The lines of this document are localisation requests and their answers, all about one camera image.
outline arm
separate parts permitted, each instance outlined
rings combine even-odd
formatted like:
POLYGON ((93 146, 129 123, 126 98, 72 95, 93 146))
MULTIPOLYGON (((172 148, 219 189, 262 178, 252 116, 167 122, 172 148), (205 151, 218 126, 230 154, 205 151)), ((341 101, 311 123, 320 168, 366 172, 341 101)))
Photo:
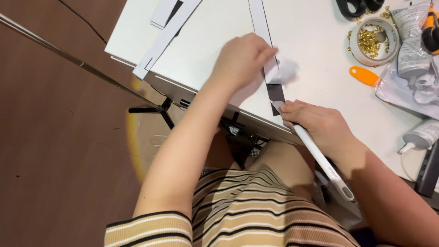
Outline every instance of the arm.
POLYGON ((191 218, 195 186, 227 103, 276 52, 254 33, 236 37, 223 47, 212 75, 151 163, 134 217, 179 211, 191 218))
POLYGON ((322 153, 348 178, 380 240, 398 246, 439 246, 439 216, 402 179, 355 138, 339 111, 287 101, 284 124, 306 128, 322 153))

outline wooden floor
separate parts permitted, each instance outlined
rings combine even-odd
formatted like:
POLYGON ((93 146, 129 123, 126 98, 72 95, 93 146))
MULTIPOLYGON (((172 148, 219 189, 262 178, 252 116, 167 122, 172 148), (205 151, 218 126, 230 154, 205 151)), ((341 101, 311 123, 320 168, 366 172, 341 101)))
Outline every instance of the wooden floor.
MULTIPOLYGON (((125 4, 65 2, 107 40, 125 4)), ((0 12, 130 85, 132 69, 57 0, 0 0, 0 12)), ((102 246, 139 193, 127 109, 141 102, 3 25, 0 87, 1 246, 102 246)))

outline striped shirt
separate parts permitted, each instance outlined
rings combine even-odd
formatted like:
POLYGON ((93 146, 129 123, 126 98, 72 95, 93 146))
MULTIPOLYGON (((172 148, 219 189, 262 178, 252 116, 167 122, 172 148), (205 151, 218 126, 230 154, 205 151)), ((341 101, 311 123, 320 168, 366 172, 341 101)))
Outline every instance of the striped shirt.
POLYGON ((331 216, 293 194, 267 167, 201 177, 192 219, 177 211, 107 226, 105 247, 360 247, 331 216))

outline orange handle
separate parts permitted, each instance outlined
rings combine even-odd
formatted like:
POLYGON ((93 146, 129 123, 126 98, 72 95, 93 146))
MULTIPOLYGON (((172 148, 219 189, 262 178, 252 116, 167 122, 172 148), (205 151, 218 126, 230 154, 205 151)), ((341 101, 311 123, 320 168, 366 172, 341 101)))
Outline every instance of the orange handle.
POLYGON ((381 80, 380 77, 375 75, 372 71, 358 66, 352 66, 349 69, 349 73, 357 78, 357 80, 371 87, 374 86, 376 82, 379 82, 378 80, 381 80))

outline person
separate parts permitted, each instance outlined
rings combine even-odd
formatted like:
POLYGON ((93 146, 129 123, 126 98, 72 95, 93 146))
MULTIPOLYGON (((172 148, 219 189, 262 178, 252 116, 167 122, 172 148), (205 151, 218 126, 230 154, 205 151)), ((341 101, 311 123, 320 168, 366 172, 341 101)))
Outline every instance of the person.
MULTIPOLYGON (((133 218, 107 226, 106 247, 359 246, 313 204, 314 160, 303 146, 270 142, 240 170, 218 131, 232 95, 276 53, 253 33, 225 44, 151 163, 133 218)), ((284 125, 306 128, 348 179, 379 243, 439 246, 438 215, 352 134, 339 111, 299 100, 281 109, 284 125)))

